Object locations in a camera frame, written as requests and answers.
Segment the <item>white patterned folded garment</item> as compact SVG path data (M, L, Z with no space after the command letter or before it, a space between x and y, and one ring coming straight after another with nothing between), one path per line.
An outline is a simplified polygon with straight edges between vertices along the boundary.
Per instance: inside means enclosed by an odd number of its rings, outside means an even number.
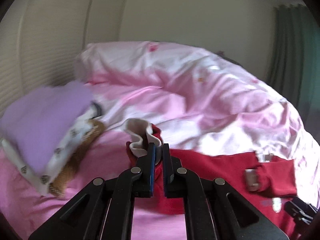
M89 110L78 117L74 125L67 131L66 135L60 141L53 155L44 167L44 171L36 174L29 164L25 162L20 152L8 140L2 140L2 147L6 157L16 166L20 174L42 195L48 195L49 184L58 176L63 167L67 164L73 151L80 145L81 137L88 132L92 125L89 120L98 120L102 116L100 105L93 103Z

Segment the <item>pink floral duvet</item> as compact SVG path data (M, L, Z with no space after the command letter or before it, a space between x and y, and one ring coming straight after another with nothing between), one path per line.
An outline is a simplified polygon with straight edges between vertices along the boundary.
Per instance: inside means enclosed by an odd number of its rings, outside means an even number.
M273 156L294 160L297 196L319 206L319 144L293 104L242 67L202 48L109 42L89 44L74 68L74 81L89 88L91 105L100 105L105 130L62 197L40 195L1 145L1 213L21 239L95 177L115 178L132 166L128 119L158 127L172 149L211 157L254 152L259 163ZM244 173L248 191L257 191L256 171Z

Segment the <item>green curtain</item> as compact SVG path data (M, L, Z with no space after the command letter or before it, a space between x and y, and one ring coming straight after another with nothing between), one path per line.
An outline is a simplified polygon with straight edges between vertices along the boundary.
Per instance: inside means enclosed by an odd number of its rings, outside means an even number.
M267 83L319 128L319 25L301 4L276 8L275 44Z

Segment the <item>folded purple garment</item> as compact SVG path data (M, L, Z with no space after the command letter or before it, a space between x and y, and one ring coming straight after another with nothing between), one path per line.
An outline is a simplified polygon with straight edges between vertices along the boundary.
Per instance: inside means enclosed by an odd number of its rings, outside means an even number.
M60 141L92 100L89 88L79 81L37 88L7 107L1 117L1 133L41 175Z

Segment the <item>brown knit garment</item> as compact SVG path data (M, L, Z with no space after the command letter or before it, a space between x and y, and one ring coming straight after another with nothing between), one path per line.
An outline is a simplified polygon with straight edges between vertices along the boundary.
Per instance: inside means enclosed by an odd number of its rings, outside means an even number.
M81 137L80 145L76 147L58 176L49 184L49 193L62 197L67 189L67 184L75 177L79 170L80 163L84 159L90 146L95 142L105 130L105 125L98 120L89 120L92 128Z

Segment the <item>white louvered wardrobe doors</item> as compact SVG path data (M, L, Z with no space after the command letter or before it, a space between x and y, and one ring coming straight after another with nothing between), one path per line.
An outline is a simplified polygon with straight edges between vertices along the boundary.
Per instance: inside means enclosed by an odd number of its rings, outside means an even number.
M14 0L1 20L1 109L74 77L89 43L117 41L126 0Z

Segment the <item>red knit sweater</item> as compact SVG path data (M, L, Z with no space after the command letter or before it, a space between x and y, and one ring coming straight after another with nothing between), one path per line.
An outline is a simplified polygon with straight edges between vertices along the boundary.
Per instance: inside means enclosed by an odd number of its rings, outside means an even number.
M161 146L161 130L142 119L125 121L124 131L131 135L131 142L126 143L127 155L131 164L137 158L146 155L149 142ZM254 152L234 155L218 155L211 157L192 150L170 149L170 154L181 160L182 165L194 171L199 177L213 180L217 177L226 180L272 223L283 230L290 239L298 239L293 218L281 208L276 213L272 207L272 198L284 197L283 203L297 195L294 160L285 160L273 156L269 163L259 163ZM254 169L257 173L259 187L249 192L245 180L246 169ZM166 215L182 215L184 213L182 199L168 199L164 196L163 167L155 168L154 197L151 209Z

